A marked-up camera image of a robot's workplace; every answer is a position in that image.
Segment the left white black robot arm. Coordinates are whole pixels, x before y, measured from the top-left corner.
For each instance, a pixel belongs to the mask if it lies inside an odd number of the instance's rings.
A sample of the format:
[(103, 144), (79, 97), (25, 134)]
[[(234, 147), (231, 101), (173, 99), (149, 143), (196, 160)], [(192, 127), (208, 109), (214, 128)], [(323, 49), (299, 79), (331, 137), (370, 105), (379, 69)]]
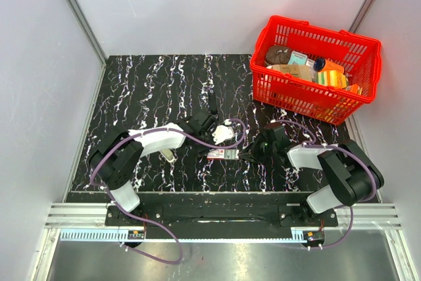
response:
[[(205, 143), (213, 143), (212, 129), (217, 122), (216, 110), (199, 111), (193, 116), (168, 123), (163, 128), (174, 128)], [(140, 199), (131, 184), (137, 162), (152, 153), (192, 145), (193, 141), (185, 134), (166, 130), (149, 133), (147, 129), (129, 131), (114, 127), (90, 154), (89, 167), (92, 170), (99, 168), (97, 175), (122, 207), (119, 216), (126, 224), (136, 225), (143, 216)]]

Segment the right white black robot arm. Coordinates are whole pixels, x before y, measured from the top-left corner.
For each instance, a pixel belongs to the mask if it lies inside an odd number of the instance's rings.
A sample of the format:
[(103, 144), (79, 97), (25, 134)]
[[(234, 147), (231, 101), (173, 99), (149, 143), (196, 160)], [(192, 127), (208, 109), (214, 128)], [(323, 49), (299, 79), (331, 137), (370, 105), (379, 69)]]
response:
[(371, 200), (384, 186), (384, 177), (366, 153), (353, 140), (330, 145), (309, 141), (294, 145), (283, 127), (288, 120), (267, 124), (238, 157), (252, 163), (278, 163), (290, 168), (321, 170), (328, 185), (310, 194), (299, 209), (302, 223), (313, 226), (323, 213), (337, 207), (352, 207)]

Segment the beige white stapler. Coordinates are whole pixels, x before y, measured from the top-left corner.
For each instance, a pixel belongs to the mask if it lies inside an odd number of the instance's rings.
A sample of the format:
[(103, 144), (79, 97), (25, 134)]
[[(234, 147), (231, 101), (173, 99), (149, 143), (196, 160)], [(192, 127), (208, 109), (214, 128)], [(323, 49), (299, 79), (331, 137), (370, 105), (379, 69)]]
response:
[(176, 161), (176, 158), (174, 156), (174, 153), (171, 149), (163, 149), (160, 151), (160, 154), (169, 162), (173, 163)]

